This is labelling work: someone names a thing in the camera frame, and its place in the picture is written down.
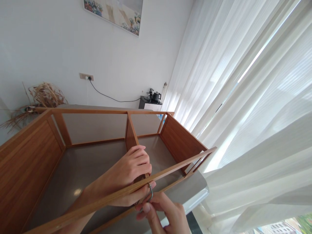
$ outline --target coffee machine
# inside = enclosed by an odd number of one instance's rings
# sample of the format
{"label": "coffee machine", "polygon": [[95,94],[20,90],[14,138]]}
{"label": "coffee machine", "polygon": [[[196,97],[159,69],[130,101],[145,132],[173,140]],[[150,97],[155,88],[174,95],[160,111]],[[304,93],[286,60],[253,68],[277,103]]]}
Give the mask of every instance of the coffee machine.
{"label": "coffee machine", "polygon": [[152,100],[154,90],[152,88],[150,88],[149,90],[150,90],[149,92],[146,92],[147,96],[144,97],[144,99],[150,102]]}

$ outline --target electric kettle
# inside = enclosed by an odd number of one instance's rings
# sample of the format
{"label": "electric kettle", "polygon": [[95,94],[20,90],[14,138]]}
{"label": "electric kettle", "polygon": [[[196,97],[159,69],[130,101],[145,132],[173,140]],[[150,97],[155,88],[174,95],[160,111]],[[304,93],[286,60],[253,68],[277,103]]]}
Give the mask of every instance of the electric kettle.
{"label": "electric kettle", "polygon": [[162,95],[161,95],[160,93],[155,92],[155,93],[153,94],[152,100],[153,100],[153,101],[159,101],[159,100],[161,99],[161,97],[162,97]]}

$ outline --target wall socket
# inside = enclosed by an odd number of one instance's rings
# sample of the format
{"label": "wall socket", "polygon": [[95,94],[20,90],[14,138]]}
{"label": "wall socket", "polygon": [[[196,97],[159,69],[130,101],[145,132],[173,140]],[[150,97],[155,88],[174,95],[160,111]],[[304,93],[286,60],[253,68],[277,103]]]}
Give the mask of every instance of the wall socket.
{"label": "wall socket", "polygon": [[94,81],[94,78],[92,75],[84,74],[84,73],[79,73],[79,77],[83,80],[87,80],[88,77],[91,76],[91,80]]}

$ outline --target wooden frame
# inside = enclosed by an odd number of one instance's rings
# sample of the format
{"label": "wooden frame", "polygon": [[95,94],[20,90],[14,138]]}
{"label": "wooden frame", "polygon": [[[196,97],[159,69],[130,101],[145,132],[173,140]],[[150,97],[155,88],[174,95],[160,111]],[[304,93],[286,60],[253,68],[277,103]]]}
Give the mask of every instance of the wooden frame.
{"label": "wooden frame", "polygon": [[[194,174],[216,149],[216,147],[207,149],[172,117],[173,112],[61,108],[37,108],[37,110],[42,114],[0,147],[0,220],[3,222],[3,227],[0,228],[1,233],[22,233],[25,231],[27,223],[35,213],[36,207],[67,148],[124,140],[126,148],[129,150],[132,146],[139,144],[138,138],[140,137],[159,136],[177,164],[151,176],[148,174],[142,175],[128,187],[25,233],[53,233],[103,208],[111,201],[136,191],[152,180],[156,181],[178,169],[182,169],[185,176],[164,188],[163,191],[165,191]],[[64,113],[127,114],[125,137],[72,144],[62,116]],[[163,114],[157,133],[137,136],[131,120],[132,114]],[[54,116],[59,131],[51,115]],[[197,162],[186,173],[185,169],[195,160]],[[91,233],[95,234],[102,231],[132,211],[134,211],[133,207]]]}

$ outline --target painting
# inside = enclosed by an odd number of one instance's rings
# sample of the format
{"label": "painting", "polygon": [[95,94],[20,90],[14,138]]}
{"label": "painting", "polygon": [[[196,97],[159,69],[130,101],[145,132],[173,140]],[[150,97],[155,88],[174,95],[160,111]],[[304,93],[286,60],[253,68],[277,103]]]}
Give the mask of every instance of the painting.
{"label": "painting", "polygon": [[85,10],[139,35],[143,0],[83,0]]}

